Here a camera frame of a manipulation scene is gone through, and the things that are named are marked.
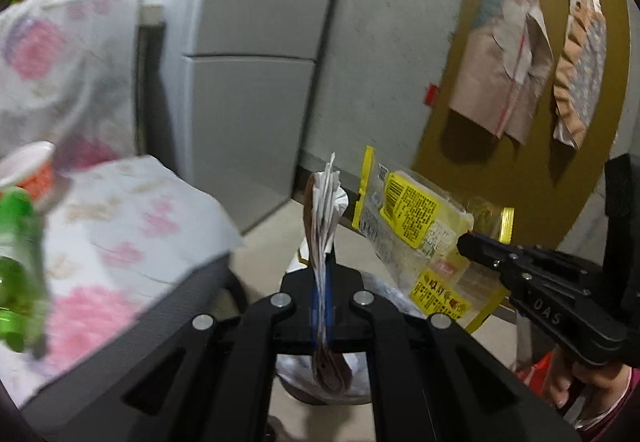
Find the person's right hand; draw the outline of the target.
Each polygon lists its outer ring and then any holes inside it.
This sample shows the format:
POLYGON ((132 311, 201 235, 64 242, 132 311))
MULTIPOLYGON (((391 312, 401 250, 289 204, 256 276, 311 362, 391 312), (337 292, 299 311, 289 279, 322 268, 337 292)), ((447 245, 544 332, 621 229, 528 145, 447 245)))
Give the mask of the person's right hand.
POLYGON ((574 361, 560 346, 556 346, 544 385, 542 399, 556 408, 566 405, 573 384, 586 387, 586 399, 578 416, 587 420, 603 415, 620 403, 632 377, 632 368, 623 363, 591 368, 574 361))

